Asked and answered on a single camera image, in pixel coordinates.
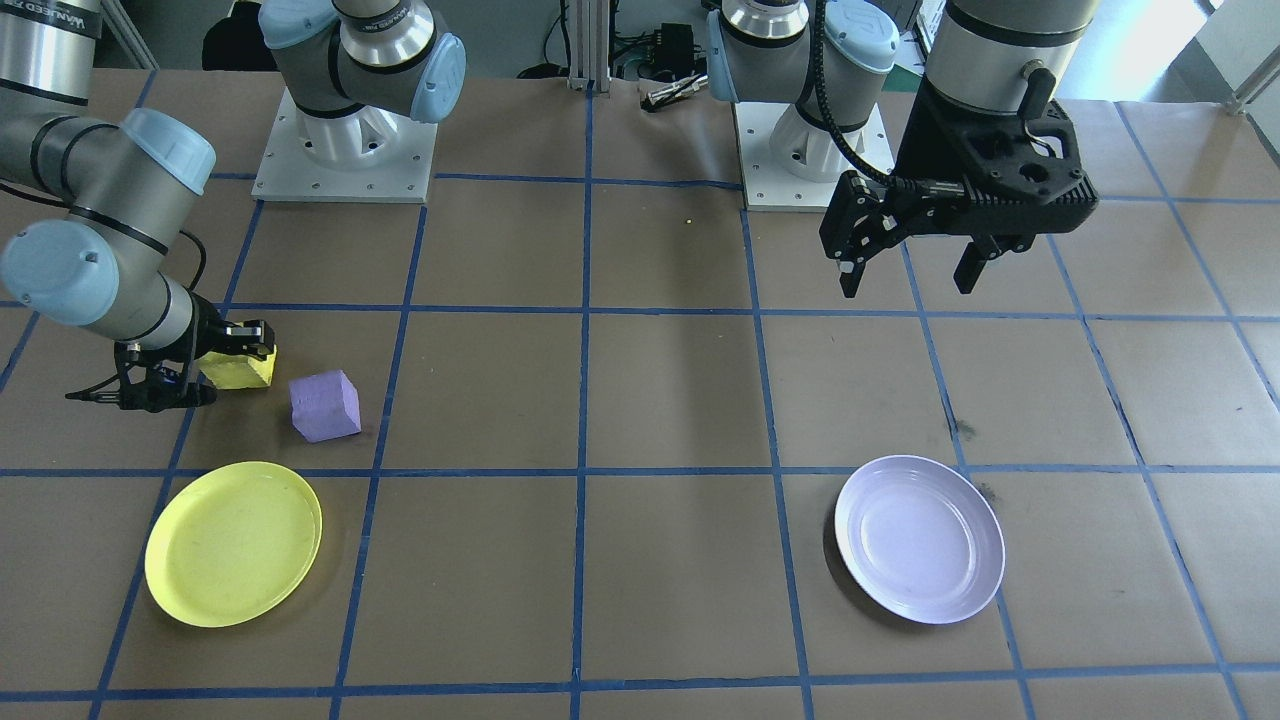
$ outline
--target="purple block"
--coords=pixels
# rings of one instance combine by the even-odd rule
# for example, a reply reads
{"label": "purple block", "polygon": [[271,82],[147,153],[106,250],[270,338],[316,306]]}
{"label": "purple block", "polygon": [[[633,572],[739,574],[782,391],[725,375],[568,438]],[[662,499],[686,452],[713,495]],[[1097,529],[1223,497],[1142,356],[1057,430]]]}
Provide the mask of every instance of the purple block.
{"label": "purple block", "polygon": [[347,373],[332,370],[289,380],[293,427],[307,442],[324,442],[360,432],[360,396]]}

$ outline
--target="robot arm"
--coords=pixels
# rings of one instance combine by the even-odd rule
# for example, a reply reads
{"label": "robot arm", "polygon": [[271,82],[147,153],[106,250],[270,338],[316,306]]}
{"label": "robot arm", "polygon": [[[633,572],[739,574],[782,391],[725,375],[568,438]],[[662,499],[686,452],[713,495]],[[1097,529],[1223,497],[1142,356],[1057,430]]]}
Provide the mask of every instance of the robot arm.
{"label": "robot arm", "polygon": [[439,123],[462,92],[462,41],[422,0],[268,0],[259,23],[297,108],[296,136],[275,150],[302,167],[351,177],[421,155],[408,126]]}
{"label": "robot arm", "polygon": [[[134,110],[120,126],[81,117],[99,10],[99,0],[0,4],[0,179],[49,192],[68,209],[9,241],[0,279],[42,315],[115,341],[119,391],[76,398],[152,413],[206,405],[215,392],[195,380],[197,357],[210,350],[265,357],[274,338],[264,323],[224,322],[159,272],[204,193],[214,150],[154,110]],[[131,378],[136,368],[145,379]]]}
{"label": "robot arm", "polygon": [[[1070,118],[1052,101],[1098,3],[948,0],[891,173],[861,160],[844,137],[883,83],[868,61],[876,58],[868,29],[883,14],[861,0],[819,0],[813,24],[823,40],[812,44],[796,29],[805,24],[800,0],[726,0],[710,18],[712,87],[726,100],[795,101],[805,123],[828,132],[865,176],[840,177],[820,229],[847,297],[868,260],[913,234],[972,238],[954,278],[969,293],[988,261],[1025,252],[1037,234],[1074,231],[1098,204]],[[771,36],[774,27],[788,28],[790,44]],[[794,45],[812,50],[803,65]],[[748,96],[759,73],[777,91]],[[797,77],[803,92],[791,95]]]}

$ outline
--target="blue tape grid line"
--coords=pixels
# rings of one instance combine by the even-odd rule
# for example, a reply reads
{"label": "blue tape grid line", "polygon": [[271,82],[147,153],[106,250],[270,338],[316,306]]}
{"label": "blue tape grid line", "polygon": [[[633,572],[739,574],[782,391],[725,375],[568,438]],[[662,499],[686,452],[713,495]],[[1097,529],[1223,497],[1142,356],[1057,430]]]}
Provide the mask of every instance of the blue tape grid line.
{"label": "blue tape grid line", "polygon": [[[369,562],[369,546],[374,533],[374,514],[378,507],[378,489],[383,477],[383,457],[387,452],[387,437],[390,433],[392,413],[396,407],[396,384],[399,380],[399,365],[404,356],[404,338],[408,334],[408,305],[417,284],[419,263],[422,258],[422,242],[426,237],[428,209],[419,210],[417,231],[413,237],[413,255],[410,259],[408,277],[404,281],[404,299],[401,309],[399,328],[396,332],[396,350],[392,352],[390,373],[387,378],[387,395],[383,398],[383,415],[378,425],[378,445],[374,448],[374,468],[369,478],[369,496],[365,501],[365,519],[360,533],[360,551],[356,555],[356,571],[351,583],[351,601],[347,605],[347,621],[342,633],[342,650],[338,653],[338,670],[334,675],[334,688],[340,691],[347,684],[347,671],[351,666],[351,648],[356,637],[356,620],[360,614],[360,598],[365,584],[365,568]],[[338,720],[342,715],[342,694],[335,693],[329,706],[329,719]]]}
{"label": "blue tape grid line", "polygon": [[1155,178],[1156,186],[1160,188],[1160,193],[1164,196],[1165,202],[1169,205],[1169,211],[1174,214],[1174,220],[1178,223],[1178,229],[1181,231],[1183,237],[1187,240],[1187,246],[1190,249],[1192,254],[1196,256],[1196,261],[1199,264],[1201,272],[1204,273],[1204,279],[1208,281],[1210,288],[1213,291],[1213,296],[1217,297],[1219,305],[1226,313],[1228,320],[1230,320],[1231,327],[1235,329],[1235,336],[1240,340],[1240,345],[1244,347],[1244,352],[1249,356],[1249,361],[1253,363],[1253,370],[1257,372],[1258,379],[1262,380],[1263,387],[1267,389],[1267,395],[1271,396],[1271,404],[1275,405],[1276,410],[1280,410],[1280,395],[1276,395],[1275,386],[1267,378],[1267,374],[1262,370],[1262,364],[1258,361],[1258,354],[1253,351],[1253,346],[1249,345],[1249,340],[1244,337],[1244,329],[1240,327],[1240,322],[1236,319],[1235,313],[1231,311],[1230,302],[1226,301],[1226,295],[1222,292],[1222,287],[1219,284],[1213,273],[1208,268],[1208,263],[1204,260],[1204,255],[1201,252],[1199,246],[1196,243],[1196,238],[1192,237],[1190,228],[1187,227],[1187,220],[1183,219],[1181,211],[1178,209],[1178,202],[1169,195],[1169,187],[1165,186],[1165,181],[1161,179],[1160,173],[1156,170],[1156,164],[1151,160],[1151,155],[1147,149],[1142,145],[1142,140],[1138,137],[1138,132],[1134,129],[1133,123],[1129,120],[1129,115],[1124,111],[1124,106],[1116,102],[1116,110],[1120,113],[1120,120],[1124,123],[1125,129],[1129,132],[1129,137],[1133,140],[1134,146],[1138,149],[1138,154],[1142,155],[1142,161],[1146,163],[1147,170],[1151,177]]}
{"label": "blue tape grid line", "polygon": [[[924,345],[929,352],[929,363],[933,366],[933,377],[938,386],[938,395],[942,398],[942,411],[947,419],[947,430],[951,434],[951,447],[956,455],[959,471],[966,478],[972,477],[970,468],[965,460],[964,443],[960,439],[960,424],[956,421],[955,409],[951,406],[951,392],[947,389],[946,374],[942,372],[942,360],[938,357],[938,348],[933,341],[933,331],[929,327],[929,318],[924,311],[924,296],[920,293],[919,278],[915,274],[915,265],[911,263],[911,251],[906,243],[901,245],[902,264],[906,266],[906,278],[911,284],[911,296],[915,299],[915,309],[920,316],[920,331],[924,333]],[[1014,679],[1018,682],[1018,692],[1023,698],[1023,711],[1027,720],[1036,720],[1036,705],[1032,701],[1030,685],[1027,683],[1027,673],[1023,667],[1021,651],[1018,648],[1018,635],[1014,633],[1014,623],[1009,616],[1009,605],[1005,602],[1004,588],[996,591],[996,609],[1000,612],[1000,625],[1005,633],[1005,643],[1009,646],[1009,660],[1014,666]]]}
{"label": "blue tape grid line", "polygon": [[[233,302],[232,310],[287,310],[296,313],[399,313],[402,305],[357,305],[349,302]],[[410,305],[410,313],[440,313],[440,314],[503,314],[503,315],[577,315],[584,313],[579,306],[547,305]],[[785,307],[589,307],[585,311],[593,315],[737,315],[754,316],[760,314],[765,318],[919,318],[918,310],[860,310],[860,309],[827,309],[804,310]],[[983,311],[983,310],[925,310],[928,319],[961,319],[961,320],[1056,320],[1074,323],[1079,315],[1074,313],[1014,313],[1014,311]],[[1091,320],[1115,320],[1129,323],[1256,323],[1280,324],[1280,316],[1270,315],[1151,315],[1151,314],[1123,314],[1101,313],[1088,314]]]}
{"label": "blue tape grid line", "polygon": [[[1151,173],[1151,177],[1156,181],[1156,184],[1160,188],[1161,195],[1165,197],[1170,213],[1174,214],[1174,219],[1178,222],[1179,231],[1181,231],[1183,237],[1187,241],[1187,245],[1196,255],[1196,260],[1199,263],[1201,270],[1204,273],[1206,281],[1208,281],[1210,287],[1213,290],[1213,295],[1217,297],[1219,304],[1222,306],[1222,310],[1228,314],[1229,318],[1231,318],[1231,325],[1235,329],[1236,337],[1239,338],[1244,351],[1248,354],[1249,360],[1253,363],[1254,370],[1258,373],[1258,378],[1262,380],[1263,386],[1267,389],[1267,393],[1271,396],[1272,404],[1275,404],[1276,409],[1280,410],[1280,400],[1277,400],[1276,397],[1275,388],[1267,379],[1266,373],[1262,372],[1262,366],[1258,363],[1257,355],[1253,352],[1253,348],[1249,346],[1248,340],[1244,337],[1244,332],[1240,329],[1240,324],[1234,319],[1231,314],[1231,307],[1226,301],[1226,296],[1222,295],[1221,287],[1217,284],[1217,281],[1210,272],[1208,264],[1204,261],[1203,255],[1196,246],[1196,241],[1192,237],[1190,229],[1187,227],[1187,223],[1183,220],[1181,214],[1178,211],[1176,202],[1174,202],[1174,200],[1170,197],[1169,188],[1165,184],[1164,179],[1160,177],[1160,173],[1156,169],[1156,165],[1151,159],[1151,155],[1147,152],[1147,149],[1143,146],[1142,140],[1138,137],[1138,133],[1134,129],[1133,123],[1130,122],[1128,114],[1124,110],[1124,106],[1120,105],[1119,102],[1115,106],[1117,113],[1120,114],[1120,120],[1124,123],[1125,131],[1129,133],[1129,137],[1134,143],[1134,147],[1138,149],[1138,154],[1142,156],[1143,163],[1147,165],[1147,170]],[[1073,302],[1075,304],[1076,310],[1079,310],[1080,309],[1079,297],[1075,295],[1074,286],[1071,284],[1070,281],[1070,274],[1066,270],[1066,265],[1061,261],[1061,254],[1057,252],[1057,243],[1052,237],[1050,237],[1048,240],[1051,246],[1053,247],[1055,259],[1059,261],[1059,266],[1064,279],[1068,283],[1068,288],[1073,293]],[[1129,445],[1133,448],[1134,459],[1138,461],[1138,465],[1142,466],[1142,478],[1143,483],[1147,486],[1147,495],[1151,497],[1151,503],[1156,510],[1156,516],[1160,520],[1161,530],[1165,533],[1165,539],[1169,543],[1170,551],[1174,555],[1174,561],[1178,566],[1178,573],[1179,575],[1181,575],[1183,584],[1185,585],[1187,593],[1192,601],[1193,607],[1196,609],[1196,615],[1199,619],[1201,628],[1204,632],[1204,638],[1208,641],[1210,650],[1213,653],[1213,660],[1217,664],[1219,670],[1222,675],[1222,682],[1226,684],[1228,694],[1231,697],[1231,703],[1235,706],[1235,711],[1239,719],[1247,720],[1248,711],[1244,708],[1244,702],[1240,700],[1239,689],[1235,685],[1235,678],[1231,675],[1231,671],[1226,664],[1226,659],[1222,655],[1222,647],[1219,643],[1217,633],[1213,630],[1213,625],[1212,623],[1210,623],[1208,615],[1204,611],[1204,603],[1201,598],[1199,591],[1196,588],[1196,582],[1187,568],[1187,560],[1183,557],[1181,550],[1178,546],[1178,538],[1174,536],[1174,529],[1169,521],[1167,514],[1165,512],[1164,502],[1160,498],[1160,492],[1157,491],[1156,484],[1151,478],[1151,471],[1147,469],[1146,459],[1143,457],[1142,448],[1138,446],[1133,425],[1129,421],[1129,418],[1124,410],[1124,405],[1120,401],[1120,396],[1119,392],[1116,391],[1111,373],[1107,370],[1106,360],[1102,357],[1102,352],[1098,348],[1097,340],[1093,336],[1093,329],[1091,328],[1089,322],[1084,318],[1083,313],[1080,316],[1080,323],[1084,327],[1084,333],[1089,340],[1091,347],[1094,350],[1094,359],[1097,360],[1098,369],[1101,370],[1103,380],[1107,384],[1107,392],[1112,395],[1112,400],[1116,405],[1116,411],[1120,414],[1120,420],[1124,425],[1125,434],[1128,436]]]}
{"label": "blue tape grid line", "polygon": [[573,629],[570,638],[570,720],[582,714],[582,612],[586,596],[586,429],[591,361],[591,196],[595,160],[595,92],[586,88],[586,149],[582,183],[582,331],[579,338],[577,468],[573,502]]}
{"label": "blue tape grid line", "polygon": [[1066,283],[1066,290],[1071,296],[1071,304],[1075,305],[1076,310],[1080,313],[1080,327],[1083,328],[1084,337],[1089,343],[1089,351],[1093,352],[1093,361],[1098,366],[1098,373],[1102,375],[1102,382],[1107,388],[1107,395],[1111,396],[1111,402],[1115,405],[1116,414],[1120,418],[1120,424],[1124,427],[1125,438],[1129,441],[1129,448],[1133,452],[1134,460],[1138,462],[1138,471],[1147,488],[1147,495],[1156,511],[1161,532],[1165,534],[1165,541],[1169,543],[1169,548],[1174,555],[1174,562],[1178,566],[1178,573],[1181,577],[1183,585],[1187,588],[1187,594],[1196,609],[1196,616],[1199,620],[1201,629],[1203,630],[1210,650],[1213,653],[1216,667],[1222,675],[1224,683],[1226,683],[1228,693],[1231,697],[1231,703],[1235,706],[1236,715],[1240,720],[1248,720],[1248,712],[1244,710],[1244,703],[1240,701],[1240,693],[1235,687],[1235,680],[1231,678],[1226,660],[1222,656],[1222,648],[1217,642],[1217,635],[1208,621],[1208,615],[1204,612],[1204,603],[1201,601],[1199,592],[1196,589],[1196,583],[1187,569],[1187,561],[1183,559],[1181,550],[1178,547],[1178,539],[1174,537],[1172,525],[1169,523],[1169,516],[1165,514],[1160,493],[1156,491],[1156,484],[1151,477],[1151,468],[1147,466],[1142,455],[1142,448],[1138,446],[1138,437],[1134,434],[1133,424],[1129,421],[1129,415],[1124,409],[1124,402],[1120,400],[1120,392],[1115,384],[1115,379],[1111,377],[1111,370],[1107,368],[1106,359],[1102,356],[1102,348],[1098,345],[1097,337],[1093,334],[1093,327],[1084,315],[1083,306],[1080,305],[1080,296],[1076,293],[1075,284],[1071,282],[1071,275],[1066,269],[1066,263],[1062,260],[1062,254],[1059,251],[1057,241],[1053,236],[1047,236],[1046,241],[1053,252],[1053,260],[1057,263],[1059,273],[1062,275],[1062,282]]}
{"label": "blue tape grid line", "polygon": [[[952,466],[961,470],[959,465]],[[1280,465],[1147,465],[1152,474],[1161,475],[1280,475]],[[783,477],[792,475],[849,475],[858,468],[845,466],[782,466]],[[1140,474],[1138,465],[968,465],[974,474]],[[178,468],[175,478],[198,478],[212,468]],[[298,474],[308,478],[362,478],[369,468],[298,468]],[[663,478],[689,475],[769,475],[773,468],[586,468],[588,477],[604,478]],[[0,478],[163,478],[170,474],[154,468],[0,468]],[[572,478],[577,468],[383,468],[383,478]]]}
{"label": "blue tape grid line", "polygon": [[156,83],[157,74],[159,70],[151,70],[147,73],[147,82],[142,85],[142,91],[138,92],[138,100],[133,104],[134,110],[147,104],[147,96],[151,95],[151,87]]}
{"label": "blue tape grid line", "polygon": [[[1280,664],[1239,664],[1229,666],[1236,674],[1271,674],[1280,671]],[[1083,678],[1151,678],[1217,675],[1213,664],[1179,665],[1116,665],[1083,667],[1033,667],[1021,674],[1029,680],[1065,680]],[[867,675],[810,675],[813,687],[860,685],[920,685],[936,683],[998,683],[1018,679],[1014,670],[957,670],[940,673],[884,673]],[[102,697],[106,702],[165,701],[165,700],[302,700],[348,697],[440,697],[488,694],[563,694],[572,692],[572,683],[470,683],[421,685],[333,685],[315,687],[239,687],[239,688],[155,688],[115,689]],[[607,679],[584,680],[582,693],[620,691],[698,691],[733,688],[799,688],[797,675],[765,678],[692,678],[669,679]],[[4,703],[87,702],[99,697],[96,691],[8,691],[0,692]]]}
{"label": "blue tape grid line", "polygon": [[13,377],[13,372],[18,368],[18,360],[22,359],[22,354],[27,350],[27,343],[31,342],[31,333],[36,332],[36,323],[40,322],[40,315],[32,313],[31,318],[27,319],[26,327],[22,329],[22,336],[18,337],[18,345],[13,347],[13,352],[9,354],[9,361],[5,363],[4,370],[0,372],[0,392],[9,384],[9,378]]}
{"label": "blue tape grid line", "polygon": [[778,534],[782,542],[782,568],[787,579],[787,602],[791,607],[791,632],[796,644],[796,670],[800,678],[800,698],[805,720],[814,719],[813,687],[809,683],[809,650],[804,639],[804,619],[800,615],[800,593],[796,588],[795,559],[791,553],[791,523],[787,518],[786,487],[782,483],[782,457],[778,451],[778,429],[773,413],[773,383],[769,380],[769,359],[764,338],[764,316],[760,314],[760,288],[755,275],[755,249],[751,245],[751,223],[746,210],[740,210],[742,245],[746,251],[746,279],[751,291],[751,315],[755,325],[756,363],[760,369],[760,388],[764,402],[764,424],[769,436],[769,474],[773,477],[773,501],[778,514]]}
{"label": "blue tape grid line", "polygon": [[[156,78],[156,72],[152,70],[147,77],[147,83],[143,86],[141,95],[138,96],[137,105],[141,108],[151,92],[151,86]],[[223,307],[230,305],[236,296],[236,287],[239,283],[239,273],[244,266],[244,259],[248,256],[250,246],[253,243],[253,234],[257,231],[257,220],[262,213],[262,202],[259,201],[253,209],[253,217],[250,219],[250,227],[244,232],[244,242],[241,245],[241,254],[236,263],[236,269],[232,272],[230,282],[227,287],[227,293],[223,297]],[[182,419],[182,428],[178,430],[178,438],[173,446],[173,454],[169,457],[169,466],[165,470],[164,480],[160,483],[160,492],[156,496],[155,506],[152,507],[151,519],[147,523],[147,538],[151,537],[151,528],[155,527],[156,521],[160,519],[160,514],[164,511],[165,505],[169,501],[169,495],[173,489],[173,482],[177,477],[178,459],[182,456],[182,450],[187,443],[187,436],[191,432],[191,425],[196,418],[196,409],[188,407]],[[138,592],[142,589],[142,579],[145,575],[145,561],[146,561],[146,543],[143,542],[142,550],[138,551],[138,560],[133,570],[133,578],[129,580],[129,589],[124,597],[124,606],[120,609],[120,616],[115,625],[115,633],[111,637],[111,646],[108,650],[106,660],[102,664],[102,674],[99,678],[97,692],[95,694],[93,702],[90,706],[88,720],[99,720],[102,712],[102,702],[108,696],[111,687],[111,676],[115,674],[115,666],[120,657],[120,650],[124,646],[124,637],[129,628],[129,620],[133,616],[133,607],[138,598]]]}

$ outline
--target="metal frame post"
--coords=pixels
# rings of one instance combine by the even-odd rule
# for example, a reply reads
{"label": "metal frame post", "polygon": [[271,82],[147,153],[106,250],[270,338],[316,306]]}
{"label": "metal frame post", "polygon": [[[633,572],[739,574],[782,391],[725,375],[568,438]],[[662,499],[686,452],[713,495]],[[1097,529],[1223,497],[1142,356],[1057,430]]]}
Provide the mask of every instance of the metal frame post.
{"label": "metal frame post", "polygon": [[568,0],[570,68],[568,86],[589,87],[598,94],[609,91],[609,0]]}

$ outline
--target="plate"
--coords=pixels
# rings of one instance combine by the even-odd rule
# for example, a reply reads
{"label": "plate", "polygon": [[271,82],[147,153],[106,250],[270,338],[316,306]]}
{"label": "plate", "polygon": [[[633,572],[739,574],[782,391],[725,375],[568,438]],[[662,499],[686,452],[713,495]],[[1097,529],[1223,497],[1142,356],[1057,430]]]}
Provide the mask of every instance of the plate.
{"label": "plate", "polygon": [[893,455],[863,465],[836,501],[849,571],[891,612],[931,625],[977,615],[1005,577],[996,514],[959,473]]}
{"label": "plate", "polygon": [[320,530],[320,501],[301,475],[271,462],[227,465],[160,514],[147,541],[147,587],[189,625],[244,623],[302,583]]}

